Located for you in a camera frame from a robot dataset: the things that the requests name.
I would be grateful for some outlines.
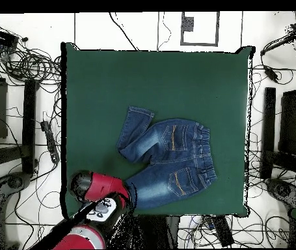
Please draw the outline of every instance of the jeans leg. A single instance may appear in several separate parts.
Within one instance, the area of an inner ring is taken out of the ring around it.
[[[146,133],[154,114],[138,107],[129,107],[127,117],[117,143],[119,153],[131,162],[139,161],[153,145]]]

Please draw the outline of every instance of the floor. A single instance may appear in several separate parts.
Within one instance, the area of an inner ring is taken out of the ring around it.
[[[218,47],[180,46],[181,12],[143,12],[143,13],[112,13],[129,36],[132,44],[139,49],[156,51],[229,51],[235,52],[240,46],[255,46],[256,53],[253,66],[260,64],[260,50],[270,41],[286,34],[290,24],[295,23],[293,12],[221,12],[219,22]],[[13,31],[22,37],[27,37],[26,46],[37,48],[49,53],[52,59],[61,54],[61,42],[75,42],[80,49],[132,49],[132,45],[125,38],[121,30],[112,22],[108,13],[79,13],[79,14],[0,14],[0,26]],[[296,69],[296,42],[279,47],[264,56],[263,62],[274,68]],[[250,135],[250,149],[260,151],[263,91],[265,87],[276,87],[276,113],[280,112],[280,99],[284,91],[296,89],[296,72],[288,84],[279,85],[265,78],[260,66],[253,71],[253,82],[256,87],[252,109],[252,129]],[[291,79],[289,71],[279,73],[280,83],[287,83]],[[48,85],[48,91],[54,91],[55,85]],[[9,86],[7,115],[18,116],[23,110],[23,88]],[[36,101],[36,120],[51,116],[55,93],[39,90]],[[276,116],[275,146],[279,137],[279,115]],[[21,118],[7,117],[18,142],[21,142]],[[61,143],[61,120],[53,125],[54,135],[58,135],[57,142]],[[9,134],[6,139],[0,139],[0,144],[15,143]],[[36,129],[36,157],[40,157],[47,150],[46,138],[40,129]],[[258,158],[254,158],[252,166],[258,166]],[[39,175],[48,172],[53,164],[46,152],[40,158]],[[0,165],[0,176],[20,169],[20,161],[12,161]],[[278,176],[280,170],[274,169],[273,175]],[[294,181],[295,173],[287,172],[283,178]],[[259,182],[251,178],[250,183]],[[14,211],[18,195],[12,196],[6,212],[7,238],[10,241],[20,241],[20,249],[25,244],[29,248],[38,240],[38,236],[47,234],[53,225],[61,219],[59,194],[61,188],[61,163],[50,174],[30,184],[21,193],[18,213],[33,225],[20,221]],[[249,189],[248,205],[252,211],[248,217],[236,218],[228,216],[232,224],[232,232],[236,243],[232,247],[286,247],[288,238],[288,216],[286,208],[281,202],[274,200],[264,190],[265,184],[251,186]],[[180,220],[178,232],[179,248],[193,248],[195,242],[198,248],[222,248],[213,231],[197,229],[202,217],[200,215],[184,215]]]

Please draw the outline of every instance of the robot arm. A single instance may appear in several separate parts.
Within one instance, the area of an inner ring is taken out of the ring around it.
[[[70,192],[85,205],[69,219],[53,227],[40,242],[31,247],[42,249],[105,249],[104,234],[114,227],[129,201],[129,193],[119,178],[89,171],[79,171],[70,179]],[[103,217],[105,206],[109,213]]]

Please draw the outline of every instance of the black stand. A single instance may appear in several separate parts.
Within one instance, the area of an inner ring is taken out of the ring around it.
[[[0,164],[20,159],[21,173],[13,173],[0,178],[0,249],[8,247],[5,241],[5,209],[10,196],[25,189],[33,175],[37,161],[34,159],[35,106],[38,83],[33,79],[25,81],[23,104],[22,145],[0,148]]]

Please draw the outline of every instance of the metal frame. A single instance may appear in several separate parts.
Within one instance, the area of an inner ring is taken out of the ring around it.
[[[216,20],[216,33],[215,33],[215,43],[192,43],[192,42],[184,42],[183,41],[183,32],[185,32],[185,21],[187,17],[185,16],[185,12],[182,12],[182,26],[181,26],[181,38],[180,38],[180,45],[181,46],[212,46],[212,47],[218,47],[218,41],[219,41],[219,16],[220,12],[217,12],[217,20]]]
[[[261,179],[271,177],[274,164],[296,173],[296,156],[285,152],[274,152],[275,104],[276,89],[273,87],[265,88],[263,98],[262,157],[260,162]]]

